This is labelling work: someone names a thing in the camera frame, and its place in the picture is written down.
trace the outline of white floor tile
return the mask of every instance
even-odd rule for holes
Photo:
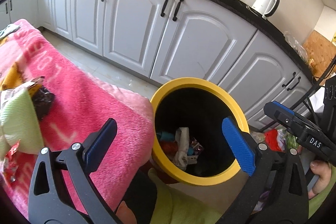
[[[158,89],[156,86],[55,37],[47,31],[42,34],[62,55],[76,66],[104,82],[139,93],[148,99],[152,98]]]

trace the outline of blue gripper pad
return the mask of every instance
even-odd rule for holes
[[[240,130],[234,125],[230,118],[225,118],[222,123],[222,132],[240,168],[251,177],[255,170],[254,153],[243,139]]]

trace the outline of metal screw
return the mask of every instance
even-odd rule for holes
[[[80,144],[80,143],[74,143],[74,144],[71,146],[72,150],[78,150],[80,147],[81,147],[81,144]]]
[[[259,147],[260,150],[263,150],[263,151],[267,150],[267,145],[264,144],[264,143],[260,143],[260,144],[258,145],[258,147]]]
[[[41,149],[41,154],[46,154],[49,151],[47,147]]]
[[[291,148],[289,151],[290,151],[290,153],[291,153],[292,155],[297,155],[297,151],[296,151],[296,149]]]

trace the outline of electric kettle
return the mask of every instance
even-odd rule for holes
[[[258,12],[263,19],[270,17],[278,8],[280,0],[256,0],[252,9]]]

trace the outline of gray cloth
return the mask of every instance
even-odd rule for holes
[[[15,24],[9,24],[6,28],[4,28],[2,31],[0,31],[0,41],[10,35],[11,33],[16,32],[19,30],[21,26],[15,25]]]

